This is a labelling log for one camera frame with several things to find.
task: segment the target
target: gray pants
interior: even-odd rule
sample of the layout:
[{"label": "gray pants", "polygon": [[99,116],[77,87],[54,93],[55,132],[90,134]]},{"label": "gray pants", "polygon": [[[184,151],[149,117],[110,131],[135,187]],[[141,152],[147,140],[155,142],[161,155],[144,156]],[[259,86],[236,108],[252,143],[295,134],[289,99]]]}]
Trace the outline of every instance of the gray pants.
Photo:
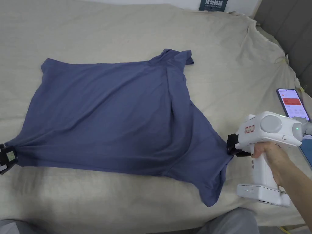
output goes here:
[{"label": "gray pants", "polygon": [[[20,234],[39,234],[41,230],[25,222],[3,220],[0,227],[15,222]],[[166,232],[166,234],[195,233],[195,234],[259,234],[255,216],[249,210],[237,208],[224,215],[221,215],[205,224],[200,230],[185,230],[180,232]]]},{"label": "gray pants", "polygon": [[254,214],[237,208],[205,224],[196,234],[259,234]]}]

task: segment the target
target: blue t-shirt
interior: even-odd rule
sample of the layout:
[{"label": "blue t-shirt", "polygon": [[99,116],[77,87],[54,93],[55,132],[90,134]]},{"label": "blue t-shirt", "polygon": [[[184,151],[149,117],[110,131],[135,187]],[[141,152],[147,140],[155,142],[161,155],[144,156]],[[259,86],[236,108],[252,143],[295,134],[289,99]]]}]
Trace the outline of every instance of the blue t-shirt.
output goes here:
[{"label": "blue t-shirt", "polygon": [[193,183],[212,206],[231,160],[190,100],[191,51],[149,61],[67,64],[47,59],[13,145],[20,166],[167,176]]}]

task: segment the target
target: book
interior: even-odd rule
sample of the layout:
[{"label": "book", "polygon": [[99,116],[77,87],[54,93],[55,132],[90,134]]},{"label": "book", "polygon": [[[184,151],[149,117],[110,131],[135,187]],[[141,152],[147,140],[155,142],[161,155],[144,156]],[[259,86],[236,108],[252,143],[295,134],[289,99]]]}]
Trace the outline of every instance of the book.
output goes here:
[{"label": "book", "polygon": [[200,2],[200,11],[224,11],[227,5],[227,0],[216,1],[216,0],[202,0]]},{"label": "book", "polygon": [[303,136],[302,145],[299,147],[301,153],[306,158],[307,162],[312,168],[312,136],[305,135]]}]

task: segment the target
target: mattress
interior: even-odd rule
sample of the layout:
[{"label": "mattress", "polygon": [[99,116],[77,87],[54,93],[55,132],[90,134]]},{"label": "mattress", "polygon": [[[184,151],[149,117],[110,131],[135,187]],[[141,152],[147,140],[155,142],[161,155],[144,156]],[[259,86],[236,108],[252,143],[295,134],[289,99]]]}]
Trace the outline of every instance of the mattress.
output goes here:
[{"label": "mattress", "polygon": [[[245,15],[170,5],[4,0],[0,32],[0,142],[19,133],[46,58],[116,63],[148,60],[164,48],[192,50],[195,64],[184,70],[191,100],[224,140],[248,114],[283,114],[276,89],[300,87],[283,51]],[[301,95],[311,114],[311,98]],[[300,151],[288,153],[311,178]],[[56,233],[150,233],[199,227],[245,207],[260,226],[303,223],[293,205],[239,198],[237,184],[251,182],[251,158],[234,157],[218,202],[208,208],[195,186],[166,177],[14,166],[0,176],[0,219],[26,220]]]}]

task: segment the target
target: upholstered headboard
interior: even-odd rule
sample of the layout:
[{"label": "upholstered headboard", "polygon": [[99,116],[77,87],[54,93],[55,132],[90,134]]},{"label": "upholstered headboard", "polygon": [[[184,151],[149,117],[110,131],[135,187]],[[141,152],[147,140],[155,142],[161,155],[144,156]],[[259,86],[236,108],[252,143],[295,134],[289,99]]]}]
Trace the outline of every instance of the upholstered headboard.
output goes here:
[{"label": "upholstered headboard", "polygon": [[273,35],[301,86],[312,97],[312,0],[262,0],[257,23]]}]

